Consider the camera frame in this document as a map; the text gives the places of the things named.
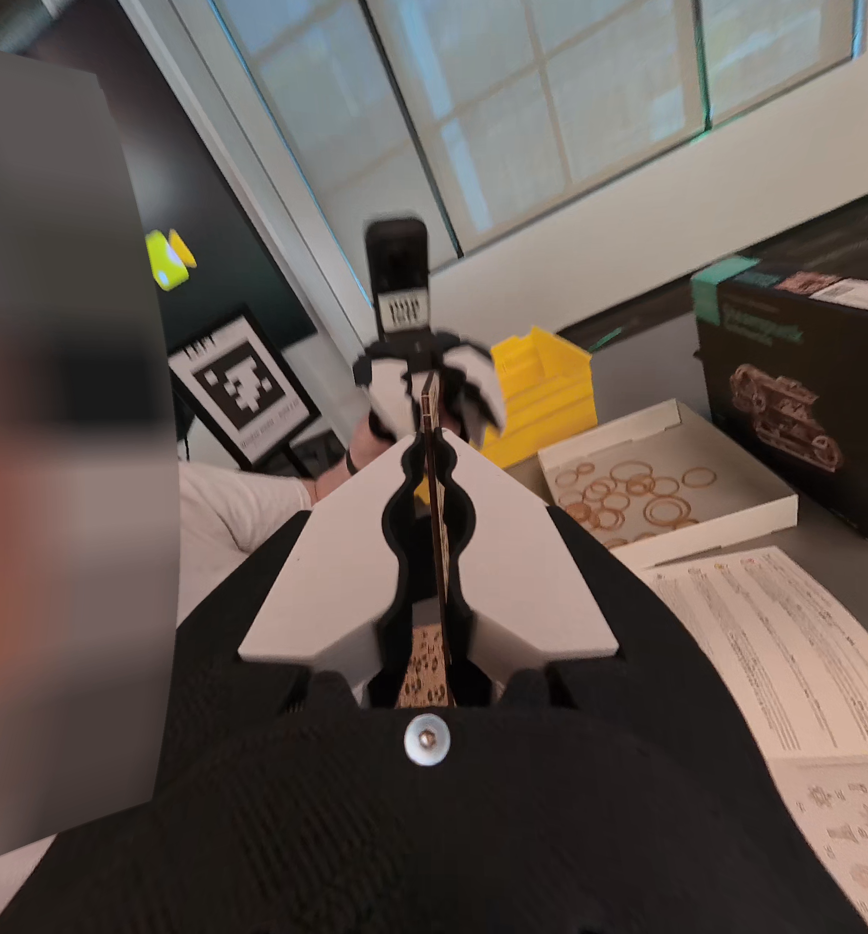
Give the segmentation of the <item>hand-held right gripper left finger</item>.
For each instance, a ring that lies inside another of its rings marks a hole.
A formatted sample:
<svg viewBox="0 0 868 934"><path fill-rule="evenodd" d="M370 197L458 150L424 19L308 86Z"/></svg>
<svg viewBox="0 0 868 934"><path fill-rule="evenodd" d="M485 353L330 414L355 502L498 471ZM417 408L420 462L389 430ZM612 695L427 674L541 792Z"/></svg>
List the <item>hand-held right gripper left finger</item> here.
<svg viewBox="0 0 868 934"><path fill-rule="evenodd" d="M311 510L240 647L244 662L336 672L399 704L413 652L415 490L425 445L397 442Z"/></svg>

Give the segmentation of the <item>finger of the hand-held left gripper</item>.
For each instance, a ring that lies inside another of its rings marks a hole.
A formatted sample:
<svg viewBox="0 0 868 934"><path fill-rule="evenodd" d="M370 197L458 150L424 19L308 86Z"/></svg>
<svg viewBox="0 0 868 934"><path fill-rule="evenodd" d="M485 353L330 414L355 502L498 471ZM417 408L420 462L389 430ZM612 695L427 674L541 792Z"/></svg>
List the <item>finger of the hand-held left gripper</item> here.
<svg viewBox="0 0 868 934"><path fill-rule="evenodd" d="M480 346L452 346L441 354L440 414L475 448L487 430L502 434L507 409L491 352Z"/></svg>
<svg viewBox="0 0 868 934"><path fill-rule="evenodd" d="M369 359L367 393L372 413L395 441L415 437L421 403L415 389L416 362L410 356Z"/></svg>

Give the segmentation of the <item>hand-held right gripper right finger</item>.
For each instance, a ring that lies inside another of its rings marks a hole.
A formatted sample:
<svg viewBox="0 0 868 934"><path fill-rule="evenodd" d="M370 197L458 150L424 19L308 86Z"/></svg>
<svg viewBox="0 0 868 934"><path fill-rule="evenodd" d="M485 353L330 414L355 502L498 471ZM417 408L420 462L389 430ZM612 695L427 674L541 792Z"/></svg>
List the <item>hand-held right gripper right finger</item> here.
<svg viewBox="0 0 868 934"><path fill-rule="evenodd" d="M553 510L449 430L438 430L438 568L455 704L488 704L522 670L609 659L619 643Z"/></svg>

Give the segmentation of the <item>laser-cut wooden parts sheet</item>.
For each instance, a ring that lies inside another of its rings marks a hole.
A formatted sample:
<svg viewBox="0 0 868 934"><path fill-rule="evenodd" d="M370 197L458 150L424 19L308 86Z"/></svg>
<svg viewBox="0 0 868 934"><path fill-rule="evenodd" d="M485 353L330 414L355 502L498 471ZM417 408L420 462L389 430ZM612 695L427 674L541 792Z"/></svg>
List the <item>laser-cut wooden parts sheet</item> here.
<svg viewBox="0 0 868 934"><path fill-rule="evenodd" d="M448 679L451 650L447 633L450 549L443 520L444 490L437 474L440 428L440 377L431 372L420 397L420 428L425 443L429 524L436 581L436 601L414 607L413 649L398 704L402 707L453 706Z"/></svg>

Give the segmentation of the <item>person's left forearm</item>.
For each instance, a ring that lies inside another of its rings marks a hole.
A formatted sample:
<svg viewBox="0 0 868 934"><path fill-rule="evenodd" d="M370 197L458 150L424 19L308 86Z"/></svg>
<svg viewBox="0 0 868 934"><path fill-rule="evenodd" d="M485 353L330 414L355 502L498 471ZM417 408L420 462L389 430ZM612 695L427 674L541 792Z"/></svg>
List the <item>person's left forearm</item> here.
<svg viewBox="0 0 868 934"><path fill-rule="evenodd" d="M316 482L179 463L177 624L288 520L315 502Z"/></svg>

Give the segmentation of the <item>black model kit box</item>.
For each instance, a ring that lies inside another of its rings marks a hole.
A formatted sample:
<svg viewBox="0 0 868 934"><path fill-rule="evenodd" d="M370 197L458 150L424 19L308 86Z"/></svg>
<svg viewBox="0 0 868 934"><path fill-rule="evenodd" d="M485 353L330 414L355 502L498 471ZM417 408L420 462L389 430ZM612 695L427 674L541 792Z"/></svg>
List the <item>black model kit box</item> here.
<svg viewBox="0 0 868 934"><path fill-rule="evenodd" d="M868 280L736 255L691 290L712 422L868 539Z"/></svg>

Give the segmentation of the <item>person's left hand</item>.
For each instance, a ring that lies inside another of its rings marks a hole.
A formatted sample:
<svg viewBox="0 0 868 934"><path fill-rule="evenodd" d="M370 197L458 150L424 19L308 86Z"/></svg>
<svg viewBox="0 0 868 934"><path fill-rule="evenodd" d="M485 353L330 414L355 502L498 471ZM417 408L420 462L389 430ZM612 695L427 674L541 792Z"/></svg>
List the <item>person's left hand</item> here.
<svg viewBox="0 0 868 934"><path fill-rule="evenodd" d="M311 504L316 505L391 449L396 437L370 412L356 427L344 456L311 482Z"/></svg>

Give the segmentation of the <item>yellow plastic bin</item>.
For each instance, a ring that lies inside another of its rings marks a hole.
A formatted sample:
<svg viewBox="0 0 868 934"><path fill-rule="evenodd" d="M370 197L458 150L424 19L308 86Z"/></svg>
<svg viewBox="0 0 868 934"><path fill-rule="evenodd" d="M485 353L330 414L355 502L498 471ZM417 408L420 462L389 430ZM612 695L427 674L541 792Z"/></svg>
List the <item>yellow plastic bin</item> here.
<svg viewBox="0 0 868 934"><path fill-rule="evenodd" d="M481 448L487 460L509 468L597 425L588 352L536 327L491 352L507 422L501 433L487 430Z"/></svg>

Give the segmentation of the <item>pile of rubber bands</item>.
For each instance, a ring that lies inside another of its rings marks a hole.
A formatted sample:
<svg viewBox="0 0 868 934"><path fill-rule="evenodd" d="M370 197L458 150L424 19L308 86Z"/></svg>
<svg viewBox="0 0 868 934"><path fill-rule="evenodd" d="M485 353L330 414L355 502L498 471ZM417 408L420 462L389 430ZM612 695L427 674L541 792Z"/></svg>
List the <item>pile of rubber bands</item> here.
<svg viewBox="0 0 868 934"><path fill-rule="evenodd" d="M554 504L615 550L705 521L704 502L716 490L719 473L706 465L582 458L547 469L545 479Z"/></svg>

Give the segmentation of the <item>black and white marker sign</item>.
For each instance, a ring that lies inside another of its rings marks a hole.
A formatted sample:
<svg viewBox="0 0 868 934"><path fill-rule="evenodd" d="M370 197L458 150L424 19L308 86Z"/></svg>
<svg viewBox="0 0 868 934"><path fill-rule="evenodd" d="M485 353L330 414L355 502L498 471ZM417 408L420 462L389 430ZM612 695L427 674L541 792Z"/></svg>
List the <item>black and white marker sign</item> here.
<svg viewBox="0 0 868 934"><path fill-rule="evenodd" d="M321 418L246 306L177 345L168 364L174 391L243 471L289 453Z"/></svg>

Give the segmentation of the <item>black panel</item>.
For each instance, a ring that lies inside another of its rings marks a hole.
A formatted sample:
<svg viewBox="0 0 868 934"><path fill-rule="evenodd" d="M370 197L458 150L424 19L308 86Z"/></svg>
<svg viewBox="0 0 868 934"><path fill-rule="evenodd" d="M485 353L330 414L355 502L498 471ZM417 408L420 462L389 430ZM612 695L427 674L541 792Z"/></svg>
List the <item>black panel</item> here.
<svg viewBox="0 0 868 934"><path fill-rule="evenodd" d="M101 77L146 233L176 231L197 266L157 288L169 346L248 309L279 349L316 333L207 147L117 2L102 2L110 53Z"/></svg>

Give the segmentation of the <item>frosted glass window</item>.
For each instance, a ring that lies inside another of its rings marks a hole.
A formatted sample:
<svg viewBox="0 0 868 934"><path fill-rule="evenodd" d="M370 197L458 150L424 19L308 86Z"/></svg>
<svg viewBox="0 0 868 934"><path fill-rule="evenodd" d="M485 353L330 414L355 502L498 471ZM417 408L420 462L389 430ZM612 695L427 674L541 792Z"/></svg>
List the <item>frosted glass window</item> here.
<svg viewBox="0 0 868 934"><path fill-rule="evenodd" d="M860 2L212 2L356 269L451 263L859 53Z"/></svg>

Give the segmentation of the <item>yellow sticker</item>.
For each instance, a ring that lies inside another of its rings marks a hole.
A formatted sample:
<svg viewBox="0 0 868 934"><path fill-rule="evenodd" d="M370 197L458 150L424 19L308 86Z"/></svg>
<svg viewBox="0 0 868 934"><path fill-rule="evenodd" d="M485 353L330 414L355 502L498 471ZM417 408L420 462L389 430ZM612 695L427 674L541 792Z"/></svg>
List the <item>yellow sticker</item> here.
<svg viewBox="0 0 868 934"><path fill-rule="evenodd" d="M197 268L193 253L175 229L152 230L145 235L145 244L153 278L162 291L180 287Z"/></svg>

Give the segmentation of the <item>white cardboard tray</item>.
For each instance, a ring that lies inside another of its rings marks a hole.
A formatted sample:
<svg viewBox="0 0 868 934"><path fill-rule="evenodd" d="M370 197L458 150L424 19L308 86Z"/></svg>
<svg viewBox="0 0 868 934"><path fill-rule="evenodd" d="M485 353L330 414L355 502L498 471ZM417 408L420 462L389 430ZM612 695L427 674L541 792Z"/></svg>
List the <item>white cardboard tray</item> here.
<svg viewBox="0 0 868 934"><path fill-rule="evenodd" d="M635 573L741 545L797 523L798 498L790 487L677 400L596 426L537 454L546 485L547 469L582 458L606 464L638 459L676 468L706 465L719 473L716 490L704 502L705 521L615 550L607 548Z"/></svg>

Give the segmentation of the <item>paper instruction booklet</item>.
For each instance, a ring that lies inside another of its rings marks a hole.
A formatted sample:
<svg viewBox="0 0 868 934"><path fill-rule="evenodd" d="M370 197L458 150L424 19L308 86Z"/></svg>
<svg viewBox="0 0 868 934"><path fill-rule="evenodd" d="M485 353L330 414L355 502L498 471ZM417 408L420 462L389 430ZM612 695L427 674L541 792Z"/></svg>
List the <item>paper instruction booklet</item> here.
<svg viewBox="0 0 868 934"><path fill-rule="evenodd" d="M868 925L868 633L775 546L638 576L720 674L792 818Z"/></svg>

